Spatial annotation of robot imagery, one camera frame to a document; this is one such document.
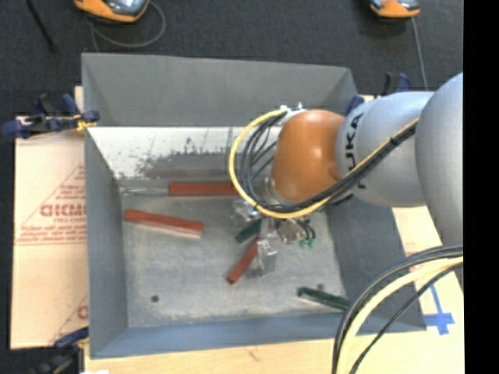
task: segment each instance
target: black wire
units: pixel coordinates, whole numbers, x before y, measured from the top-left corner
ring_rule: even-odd
[[[433,276],[429,281],[427,281],[410,299],[408,299],[405,304],[387,321],[387,323],[381,328],[381,330],[378,332],[378,334],[375,336],[375,338],[371,341],[371,343],[367,346],[366,349],[359,355],[357,358],[355,364],[352,366],[352,369],[350,370],[350,374],[355,374],[357,370],[359,369],[360,364],[362,363],[363,359],[367,356],[367,353],[369,353],[370,349],[381,339],[382,336],[384,336],[387,331],[393,326],[393,324],[407,311],[407,309],[415,302],[417,301],[421,295],[433,284],[435,284],[437,281],[439,281],[442,277],[446,276],[450,272],[454,271],[458,267],[462,266],[462,263],[456,263],[455,265],[448,267],[445,270],[442,270],[439,274],[436,276]]]
[[[267,141],[268,141],[268,136],[271,130],[271,127],[275,125],[278,121],[280,121],[284,116],[286,115],[286,112],[283,112],[281,115],[278,115],[273,118],[269,118],[266,121],[262,122],[260,126],[253,132],[251,137],[248,139],[248,142],[246,143],[242,156],[241,156],[241,162],[240,162],[240,169],[239,169],[239,176],[241,178],[241,186],[244,188],[245,192],[255,201],[258,201],[259,198],[257,194],[255,193],[255,190],[253,188],[253,179],[255,176],[252,175],[253,172],[253,165],[256,163],[264,154],[262,154],[262,150],[265,147]],[[267,133],[263,143],[260,145],[258,150],[255,152],[255,149],[257,148],[258,143],[260,142],[261,137],[263,136],[264,133]],[[270,161],[266,162],[262,168],[258,171],[260,173],[268,164]]]
[[[262,123],[262,125],[256,130],[254,134],[250,137],[249,142],[246,144],[245,149],[242,154],[242,165],[240,168],[241,176],[242,176],[242,184],[241,186],[245,190],[245,192],[251,196],[257,202],[257,205],[262,206],[265,209],[273,210],[276,213],[293,213],[299,210],[303,210],[308,206],[313,205],[314,203],[320,202],[323,199],[330,198],[331,202],[334,202],[340,196],[343,196],[347,191],[352,189],[362,178],[364,178],[377,164],[381,162],[393,149],[395,149],[398,145],[406,141],[409,137],[416,133],[417,122],[413,125],[409,126],[407,129],[404,129],[403,132],[398,134],[396,137],[391,137],[382,147],[381,149],[371,156],[367,161],[363,164],[356,167],[355,171],[346,175],[342,180],[336,182],[332,185],[332,187],[325,189],[323,192],[316,194],[315,196],[302,201],[301,203],[293,204],[293,205],[276,205],[269,204],[263,199],[259,199],[256,196],[256,193],[253,190],[253,186],[251,184],[251,177],[248,175],[250,168],[247,167],[247,156],[248,153],[254,149],[255,139],[258,140],[261,137],[261,134],[264,130],[267,129],[268,126],[272,126],[277,120],[272,121],[271,119]]]
[[[144,48],[144,47],[148,47],[148,46],[152,45],[153,43],[156,43],[163,36],[163,34],[165,34],[166,17],[165,17],[165,14],[163,13],[163,10],[161,10],[161,8],[159,7],[159,5],[157,5],[153,1],[149,1],[149,5],[151,7],[153,7],[156,10],[156,12],[159,14],[159,16],[161,18],[161,27],[160,27],[160,30],[157,32],[156,36],[152,37],[148,41],[143,41],[140,43],[123,43],[121,41],[116,41],[114,39],[111,39],[109,36],[106,36],[101,31],[99,31],[95,27],[93,20],[91,18],[87,17],[87,23],[88,23],[88,26],[90,27],[90,36],[92,38],[92,43],[94,45],[95,51],[97,51],[97,52],[100,51],[98,44],[97,44],[97,38],[95,37],[96,35],[99,36],[101,39],[107,41],[110,44],[113,44],[113,45],[119,46],[119,47],[123,47],[123,48]]]
[[[382,274],[372,280],[360,293],[352,300],[352,304],[345,311],[336,331],[333,347],[332,374],[337,371],[338,356],[342,348],[343,339],[352,321],[357,316],[361,307],[366,303],[374,290],[377,290],[382,283],[402,271],[407,271],[410,267],[418,264],[431,262],[443,258],[460,257],[463,254],[462,245],[442,245],[417,252],[385,270]]]

